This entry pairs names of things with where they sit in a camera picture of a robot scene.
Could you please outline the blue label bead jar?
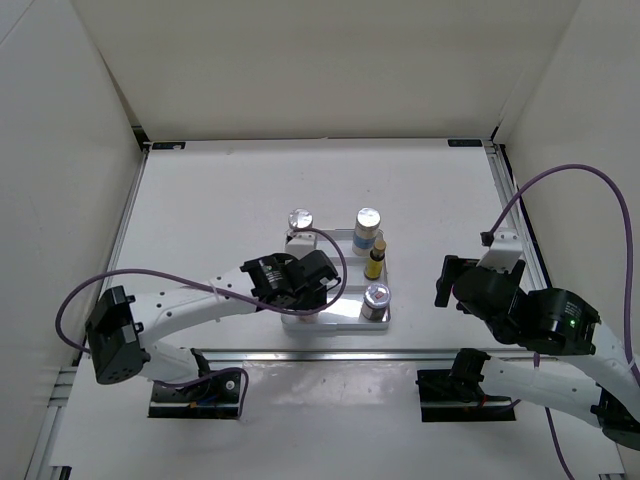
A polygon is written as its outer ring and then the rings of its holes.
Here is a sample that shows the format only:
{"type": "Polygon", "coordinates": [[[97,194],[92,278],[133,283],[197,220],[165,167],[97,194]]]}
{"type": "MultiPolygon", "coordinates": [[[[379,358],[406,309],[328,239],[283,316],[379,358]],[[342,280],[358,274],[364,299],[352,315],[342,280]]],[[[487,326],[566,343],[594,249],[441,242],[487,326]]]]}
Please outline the blue label bead jar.
{"type": "Polygon", "coordinates": [[[358,256],[367,256],[375,241],[383,239],[380,229],[381,215],[372,207],[364,207],[356,214],[352,237],[352,251],[358,256]]]}
{"type": "Polygon", "coordinates": [[[305,208],[296,208],[288,214],[287,222],[287,236],[293,237],[297,230],[306,229],[313,226],[313,215],[309,210],[305,208]]]}

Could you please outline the yellow label bottle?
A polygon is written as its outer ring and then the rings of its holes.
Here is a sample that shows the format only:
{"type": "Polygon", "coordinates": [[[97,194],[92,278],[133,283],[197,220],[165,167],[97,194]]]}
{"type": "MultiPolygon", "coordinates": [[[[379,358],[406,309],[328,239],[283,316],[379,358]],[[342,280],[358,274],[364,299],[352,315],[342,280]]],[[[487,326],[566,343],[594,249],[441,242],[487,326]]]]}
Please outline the yellow label bottle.
{"type": "Polygon", "coordinates": [[[383,239],[376,239],[369,251],[369,258],[364,268],[364,276],[368,280],[377,280],[382,273],[387,244],[383,239]]]}

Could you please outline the tan spice jar red label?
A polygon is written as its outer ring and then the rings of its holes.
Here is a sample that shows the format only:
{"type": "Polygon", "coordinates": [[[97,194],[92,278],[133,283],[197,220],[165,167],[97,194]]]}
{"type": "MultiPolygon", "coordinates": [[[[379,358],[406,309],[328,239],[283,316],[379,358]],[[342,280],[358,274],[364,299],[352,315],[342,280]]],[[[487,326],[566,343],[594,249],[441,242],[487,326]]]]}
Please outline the tan spice jar red label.
{"type": "Polygon", "coordinates": [[[303,324],[313,324],[318,321],[318,314],[315,313],[315,314],[309,314],[309,315],[297,315],[296,320],[299,323],[303,323],[303,324]]]}

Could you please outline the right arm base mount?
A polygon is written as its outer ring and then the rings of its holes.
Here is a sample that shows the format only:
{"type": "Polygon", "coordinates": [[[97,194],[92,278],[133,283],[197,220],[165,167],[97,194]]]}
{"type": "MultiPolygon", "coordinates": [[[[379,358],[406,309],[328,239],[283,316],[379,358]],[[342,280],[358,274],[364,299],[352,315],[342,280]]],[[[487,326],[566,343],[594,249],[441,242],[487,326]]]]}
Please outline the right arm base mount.
{"type": "Polygon", "coordinates": [[[515,421],[519,400],[489,395],[480,386],[481,370],[491,359],[485,352],[465,348],[449,369],[417,371],[423,423],[474,423],[515,421]]]}

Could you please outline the white tiered organizer tray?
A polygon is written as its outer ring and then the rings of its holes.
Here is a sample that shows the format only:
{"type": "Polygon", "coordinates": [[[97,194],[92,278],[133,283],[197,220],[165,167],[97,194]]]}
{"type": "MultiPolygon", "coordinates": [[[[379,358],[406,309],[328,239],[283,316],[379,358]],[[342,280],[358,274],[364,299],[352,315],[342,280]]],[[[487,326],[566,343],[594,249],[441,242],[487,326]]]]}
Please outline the white tiered organizer tray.
{"type": "MultiPolygon", "coordinates": [[[[368,280],[364,276],[364,268],[368,256],[358,256],[352,251],[352,229],[332,229],[325,233],[330,236],[342,251],[347,266],[346,289],[341,298],[331,307],[318,313],[318,321],[313,324],[303,324],[296,320],[296,316],[282,315],[281,322],[285,330],[290,332],[304,332],[329,334],[356,335],[370,331],[386,331],[391,321],[391,304],[382,322],[372,322],[361,315],[363,294],[367,287],[375,282],[390,286],[387,265],[384,261],[382,273],[377,280],[368,280]]],[[[342,265],[336,249],[324,237],[317,235],[316,250],[323,251],[333,262],[339,274],[342,274],[342,265]]]]}

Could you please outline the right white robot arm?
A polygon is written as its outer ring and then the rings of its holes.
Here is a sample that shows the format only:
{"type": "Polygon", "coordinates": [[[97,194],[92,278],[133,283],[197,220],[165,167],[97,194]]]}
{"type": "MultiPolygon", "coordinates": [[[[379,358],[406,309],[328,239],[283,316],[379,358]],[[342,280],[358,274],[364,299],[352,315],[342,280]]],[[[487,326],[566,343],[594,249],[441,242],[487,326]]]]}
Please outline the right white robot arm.
{"type": "Polygon", "coordinates": [[[445,382],[454,398],[469,402],[482,394],[522,399],[554,409],[600,429],[615,443],[639,447],[639,381],[636,357],[584,299],[568,290],[524,291],[525,263],[509,272],[476,259],[447,255],[436,282],[435,305],[480,319],[494,339],[532,353],[561,359],[582,378],[528,370],[465,348],[445,382]]]}

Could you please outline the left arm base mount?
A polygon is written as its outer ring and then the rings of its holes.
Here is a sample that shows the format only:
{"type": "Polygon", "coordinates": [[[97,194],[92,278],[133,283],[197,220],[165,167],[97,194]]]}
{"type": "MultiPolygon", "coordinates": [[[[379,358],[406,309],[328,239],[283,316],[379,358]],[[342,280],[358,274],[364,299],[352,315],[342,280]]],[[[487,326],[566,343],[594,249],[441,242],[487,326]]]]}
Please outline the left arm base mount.
{"type": "Polygon", "coordinates": [[[192,349],[197,376],[185,382],[156,381],[148,407],[152,419],[239,420],[249,387],[241,367],[212,370],[204,354],[192,349]]]}

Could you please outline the dark spice jar red label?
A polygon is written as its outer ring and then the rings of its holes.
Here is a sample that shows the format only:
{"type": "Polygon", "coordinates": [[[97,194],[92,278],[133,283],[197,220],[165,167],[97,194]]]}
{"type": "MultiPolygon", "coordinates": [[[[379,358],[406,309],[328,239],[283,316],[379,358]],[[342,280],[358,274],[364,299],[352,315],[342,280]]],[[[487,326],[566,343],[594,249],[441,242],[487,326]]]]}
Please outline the dark spice jar red label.
{"type": "Polygon", "coordinates": [[[391,291],[383,283],[373,283],[363,294],[361,315],[372,322],[382,322],[391,301],[391,291]]]}

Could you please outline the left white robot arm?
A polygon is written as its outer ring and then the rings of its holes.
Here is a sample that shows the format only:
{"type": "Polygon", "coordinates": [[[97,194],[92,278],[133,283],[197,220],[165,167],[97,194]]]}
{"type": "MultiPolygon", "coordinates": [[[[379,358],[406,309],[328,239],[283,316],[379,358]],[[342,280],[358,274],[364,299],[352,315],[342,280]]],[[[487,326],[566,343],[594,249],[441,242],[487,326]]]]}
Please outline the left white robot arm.
{"type": "Polygon", "coordinates": [[[174,347],[164,338],[225,317],[263,310],[314,315],[325,309],[329,289],[341,282],[320,250],[302,258],[275,253],[248,260],[204,284],[133,295],[108,289],[85,323],[96,381],[114,385],[142,376],[170,385],[198,400],[210,386],[208,369],[195,349],[174,347]]]}

